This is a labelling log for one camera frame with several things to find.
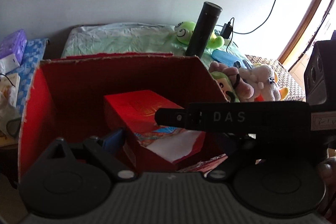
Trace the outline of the large red cardboard box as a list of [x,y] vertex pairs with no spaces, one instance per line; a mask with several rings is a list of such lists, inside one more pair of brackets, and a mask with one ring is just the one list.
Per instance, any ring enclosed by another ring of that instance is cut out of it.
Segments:
[[[23,178],[58,137],[81,143],[106,137],[104,96],[150,90],[177,109],[226,101],[217,81],[197,57],[158,53],[76,56],[41,61],[26,100],[19,136],[18,173]],[[205,147],[189,165],[220,155]]]

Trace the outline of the blue checkered cloth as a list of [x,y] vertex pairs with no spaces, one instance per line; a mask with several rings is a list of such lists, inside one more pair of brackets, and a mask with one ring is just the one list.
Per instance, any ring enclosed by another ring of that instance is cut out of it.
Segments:
[[18,96],[16,108],[19,114],[23,114],[26,104],[27,94],[38,62],[44,56],[49,39],[28,40],[23,54],[21,66],[11,73],[18,73],[20,83],[18,86]]

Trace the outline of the red gift box gold print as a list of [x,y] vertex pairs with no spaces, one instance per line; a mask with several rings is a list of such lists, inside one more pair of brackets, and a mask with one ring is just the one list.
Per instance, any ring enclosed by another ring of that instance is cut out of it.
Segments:
[[123,150],[139,172],[175,172],[203,147],[204,132],[157,125],[155,112],[162,107],[177,105],[150,90],[104,96],[106,124],[125,133]]

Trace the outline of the green cartoon plush keychain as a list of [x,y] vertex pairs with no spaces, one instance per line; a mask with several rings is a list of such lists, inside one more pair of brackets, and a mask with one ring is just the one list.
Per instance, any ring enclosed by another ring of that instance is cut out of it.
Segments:
[[217,81],[220,89],[223,92],[223,95],[228,102],[240,102],[228,76],[222,72],[211,72],[210,74]]

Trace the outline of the black thermos bottle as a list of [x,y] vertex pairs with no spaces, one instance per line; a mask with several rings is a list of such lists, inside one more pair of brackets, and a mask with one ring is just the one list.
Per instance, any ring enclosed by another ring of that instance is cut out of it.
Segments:
[[219,5],[212,2],[205,1],[203,3],[194,32],[185,52],[186,56],[202,57],[222,10]]

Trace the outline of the purple tissue pack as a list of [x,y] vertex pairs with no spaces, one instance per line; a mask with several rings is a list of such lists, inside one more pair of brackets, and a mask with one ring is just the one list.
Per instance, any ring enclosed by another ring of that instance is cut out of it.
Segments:
[[24,29],[17,30],[7,35],[1,41],[1,60],[21,65],[25,47],[27,44],[26,33]]

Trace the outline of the black power adapter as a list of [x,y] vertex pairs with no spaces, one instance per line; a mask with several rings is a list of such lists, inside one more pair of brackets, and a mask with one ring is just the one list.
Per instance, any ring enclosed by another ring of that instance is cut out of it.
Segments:
[[229,39],[231,34],[232,34],[232,31],[233,31],[233,27],[231,25],[230,22],[228,23],[225,23],[221,32],[220,32],[220,35],[221,37],[223,37],[224,39]]

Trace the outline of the blue pouch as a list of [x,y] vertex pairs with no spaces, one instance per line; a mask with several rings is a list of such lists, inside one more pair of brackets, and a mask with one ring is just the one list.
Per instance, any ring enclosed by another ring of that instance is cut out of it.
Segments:
[[235,55],[232,55],[226,51],[221,50],[214,50],[211,53],[211,57],[222,64],[225,64],[229,67],[236,67],[236,68],[245,68],[247,69],[246,65],[243,62],[243,59],[240,57],[237,57]]

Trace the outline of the white sheep plush toy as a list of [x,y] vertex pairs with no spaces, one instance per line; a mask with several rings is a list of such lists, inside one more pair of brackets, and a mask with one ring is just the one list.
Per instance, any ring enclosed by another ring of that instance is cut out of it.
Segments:
[[269,65],[259,65],[252,69],[239,69],[240,77],[253,88],[248,102],[279,101],[281,95],[275,79],[275,73]]

